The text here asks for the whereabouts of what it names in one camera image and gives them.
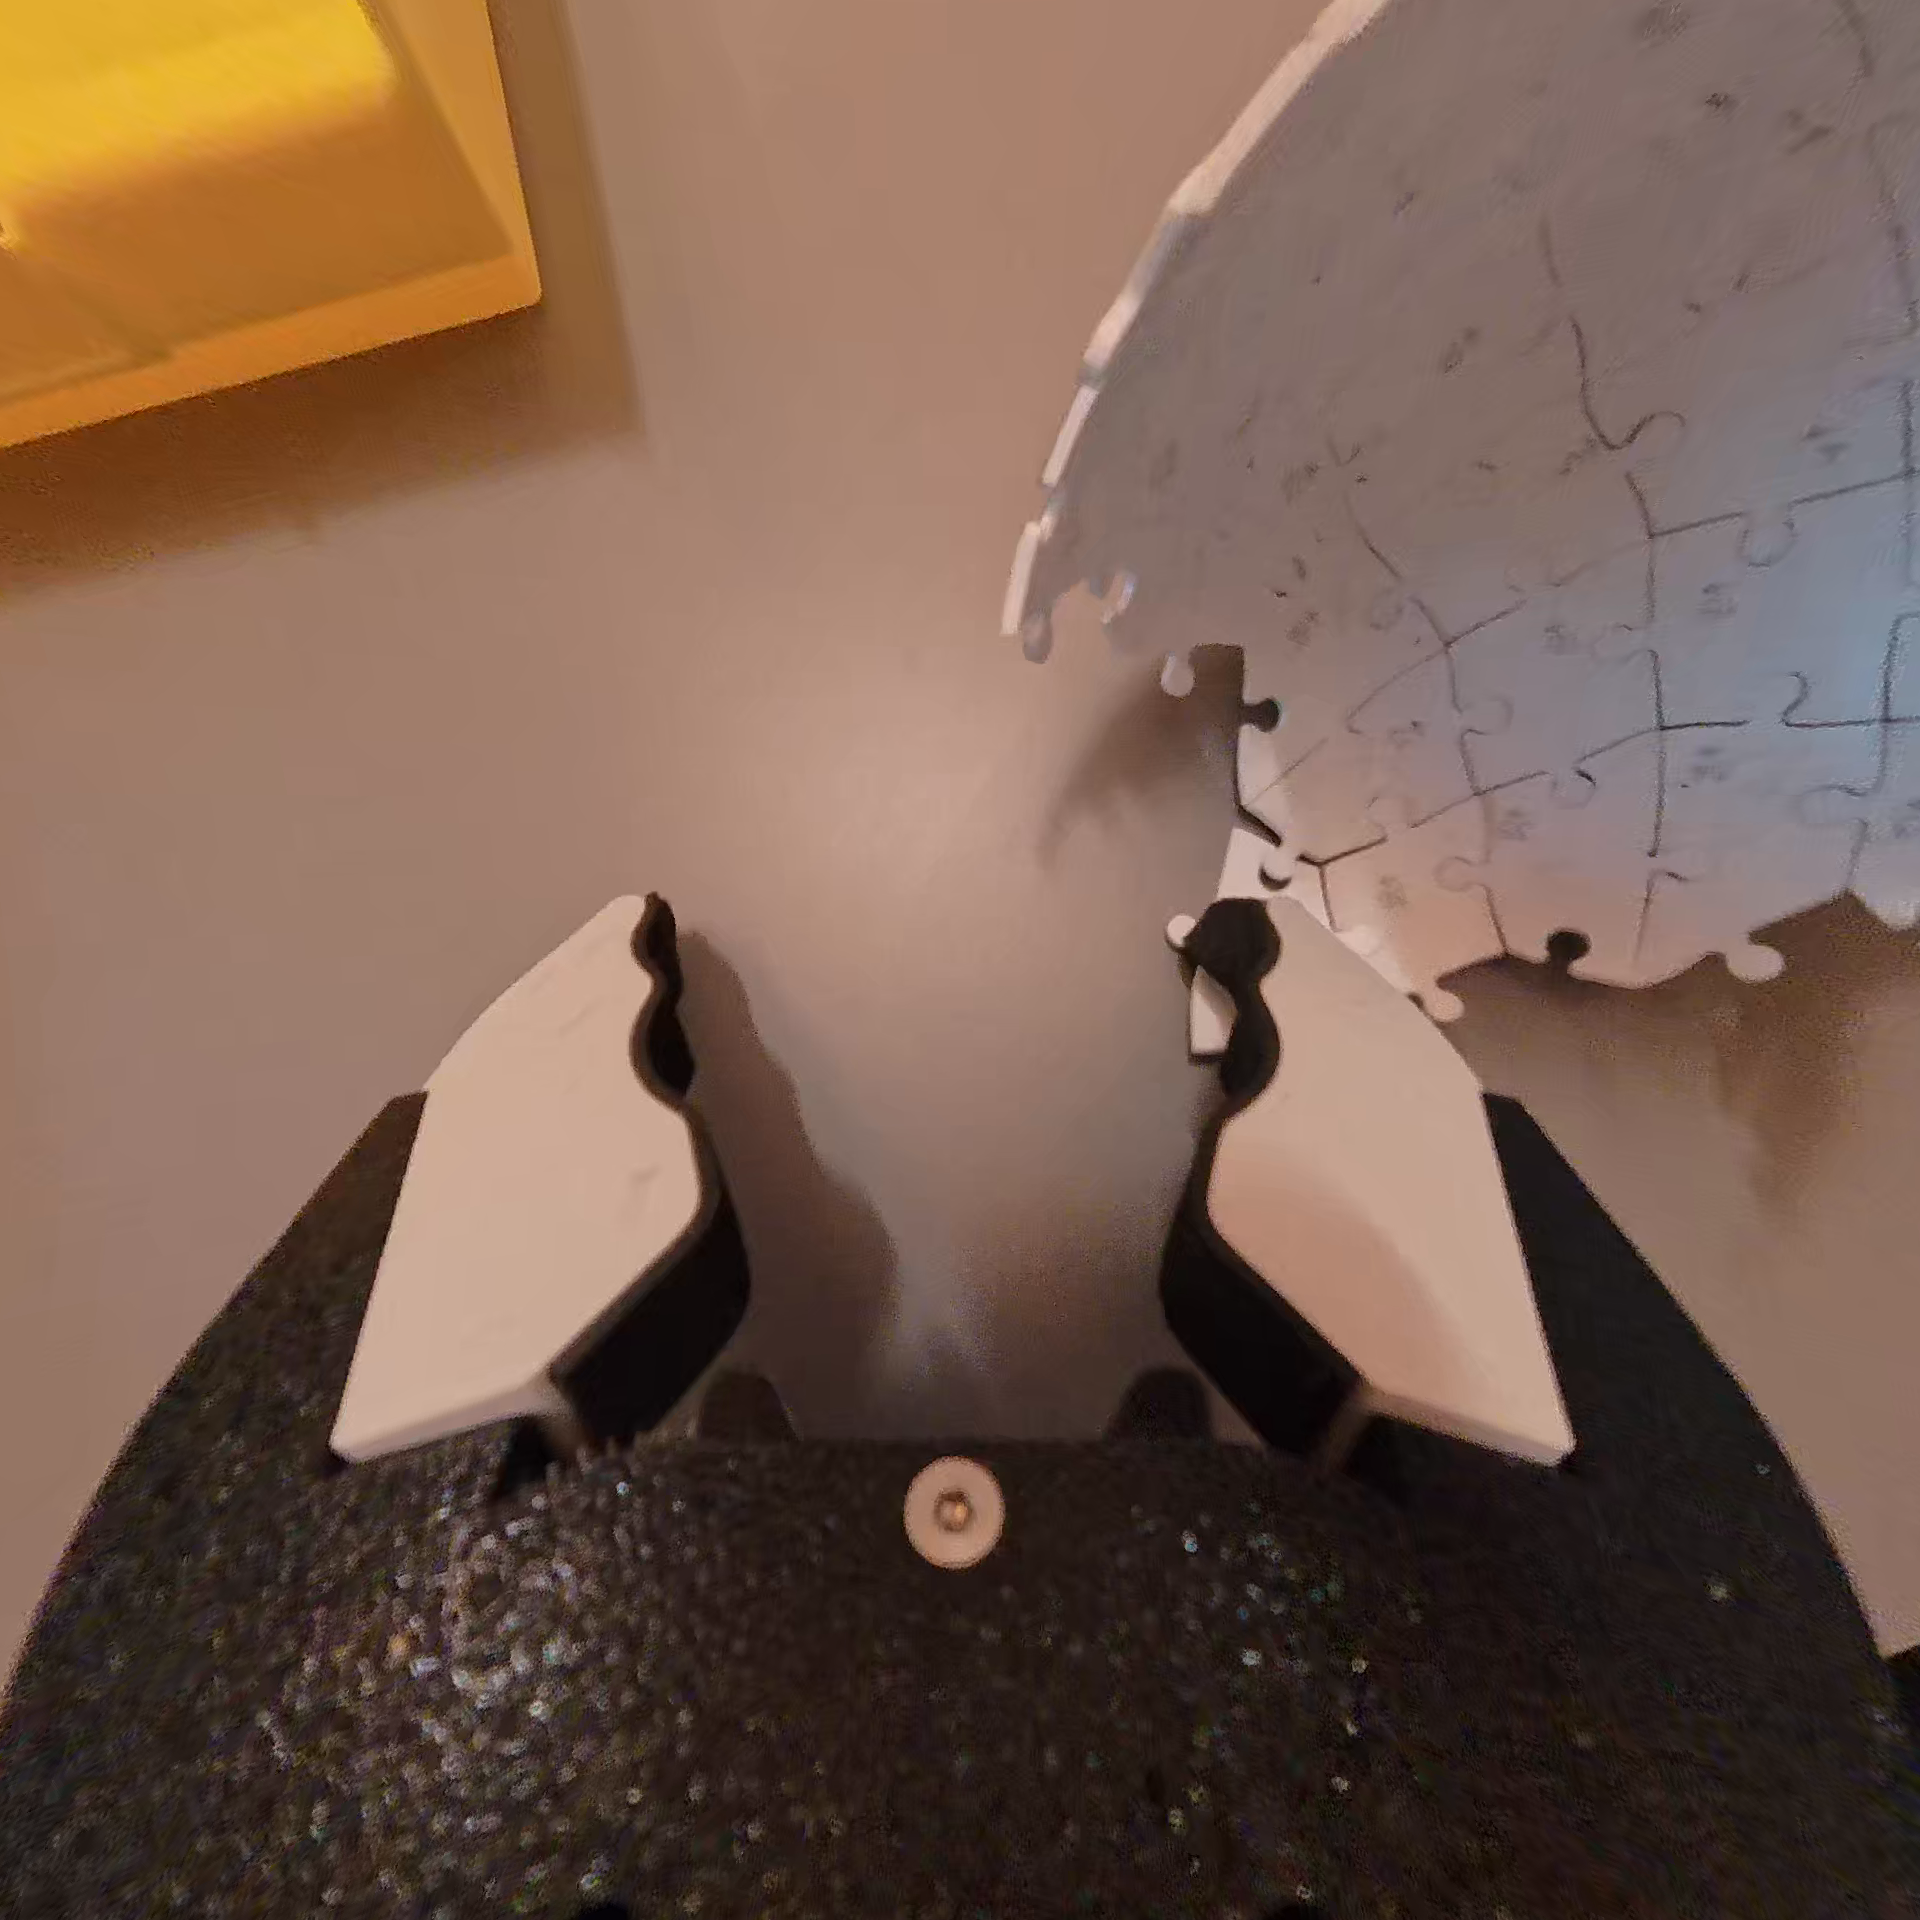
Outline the printed cartoon puzzle ball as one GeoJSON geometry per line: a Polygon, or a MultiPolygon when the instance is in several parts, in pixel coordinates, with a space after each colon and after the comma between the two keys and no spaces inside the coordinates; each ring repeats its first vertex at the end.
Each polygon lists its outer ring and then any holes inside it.
{"type": "Polygon", "coordinates": [[[1916,926],[1907,3],[1329,6],[1097,326],[1001,626],[1239,655],[1223,896],[1453,974],[1916,926]]]}

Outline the yellow plastic bin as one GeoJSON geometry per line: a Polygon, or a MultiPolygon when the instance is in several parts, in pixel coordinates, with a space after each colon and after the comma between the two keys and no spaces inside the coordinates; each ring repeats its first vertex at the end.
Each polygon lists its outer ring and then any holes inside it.
{"type": "Polygon", "coordinates": [[[483,3],[5,3],[2,447],[543,300],[483,3]]]}

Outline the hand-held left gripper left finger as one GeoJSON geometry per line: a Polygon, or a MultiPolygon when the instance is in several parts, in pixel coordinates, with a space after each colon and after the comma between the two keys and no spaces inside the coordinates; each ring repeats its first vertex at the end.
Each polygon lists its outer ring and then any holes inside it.
{"type": "Polygon", "coordinates": [[[332,1454],[495,1424],[623,1448],[722,1355],[752,1272],[681,996],[671,904],[619,896],[432,1070],[332,1454]]]}

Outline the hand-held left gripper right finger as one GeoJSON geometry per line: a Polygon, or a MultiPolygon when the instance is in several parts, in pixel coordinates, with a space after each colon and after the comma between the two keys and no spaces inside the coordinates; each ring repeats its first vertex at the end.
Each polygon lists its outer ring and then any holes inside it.
{"type": "Polygon", "coordinates": [[[1282,1454],[1333,1465],[1397,1424],[1562,1467],[1576,1428],[1480,1078],[1284,896],[1215,902],[1177,951],[1232,1008],[1159,1272],[1184,1354],[1282,1454]]]}

